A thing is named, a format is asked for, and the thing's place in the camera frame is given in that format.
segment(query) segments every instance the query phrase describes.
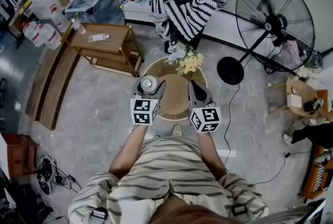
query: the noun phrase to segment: striped shirt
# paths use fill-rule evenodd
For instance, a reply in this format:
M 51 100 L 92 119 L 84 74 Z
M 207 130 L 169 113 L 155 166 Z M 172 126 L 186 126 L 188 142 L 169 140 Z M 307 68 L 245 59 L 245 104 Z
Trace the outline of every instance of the striped shirt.
M 268 215 L 254 185 L 235 174 L 216 181 L 201 159 L 196 142 L 163 137 L 143 143 L 130 172 L 121 180 L 110 173 L 91 178 L 69 207 L 71 223 L 88 223 L 92 211 L 107 209 L 106 223 L 148 223 L 156 209 L 173 193 L 187 204 L 202 205 L 224 217 L 234 217 L 232 205 L 242 204 L 244 221 Z

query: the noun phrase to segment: wooden stool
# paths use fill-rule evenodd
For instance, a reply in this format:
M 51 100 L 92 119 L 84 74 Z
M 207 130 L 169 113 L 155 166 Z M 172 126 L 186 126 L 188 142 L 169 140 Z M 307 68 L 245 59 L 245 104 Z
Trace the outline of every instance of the wooden stool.
M 36 173 L 37 146 L 28 135 L 0 134 L 0 167 L 8 179 Z

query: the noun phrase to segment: flower bouquet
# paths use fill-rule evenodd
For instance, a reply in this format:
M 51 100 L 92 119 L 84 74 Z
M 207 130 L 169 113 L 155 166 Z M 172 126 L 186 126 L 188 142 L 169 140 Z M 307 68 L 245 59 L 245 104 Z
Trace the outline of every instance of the flower bouquet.
M 201 53 L 195 54 L 191 46 L 178 41 L 177 44 L 171 45 L 168 51 L 171 54 L 165 62 L 179 64 L 179 67 L 176 68 L 179 75 L 201 69 L 203 55 Z

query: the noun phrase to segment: electric fan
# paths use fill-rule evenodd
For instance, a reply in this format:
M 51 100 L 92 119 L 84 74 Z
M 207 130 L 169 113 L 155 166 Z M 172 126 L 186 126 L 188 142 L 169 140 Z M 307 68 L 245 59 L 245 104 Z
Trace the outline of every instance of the electric fan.
M 224 57 L 219 61 L 217 72 L 230 85 L 243 80 L 241 62 L 254 49 L 266 71 L 293 74 L 312 53 L 314 25 L 303 0 L 237 0 L 236 20 L 248 51 L 240 60 Z

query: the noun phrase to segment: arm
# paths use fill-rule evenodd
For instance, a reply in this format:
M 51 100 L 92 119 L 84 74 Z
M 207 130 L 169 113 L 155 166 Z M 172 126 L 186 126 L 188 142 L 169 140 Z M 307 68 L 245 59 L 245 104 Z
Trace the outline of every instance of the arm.
M 148 126 L 138 125 L 127 138 L 124 147 L 119 151 L 112 161 L 109 173 L 115 175 L 118 179 L 124 177 L 139 157 L 141 145 L 144 141 Z
M 227 174 L 227 171 L 219 154 L 216 151 L 213 139 L 208 133 L 198 134 L 197 137 L 202 161 L 214 175 L 215 179 L 217 181 L 220 180 L 224 175 Z

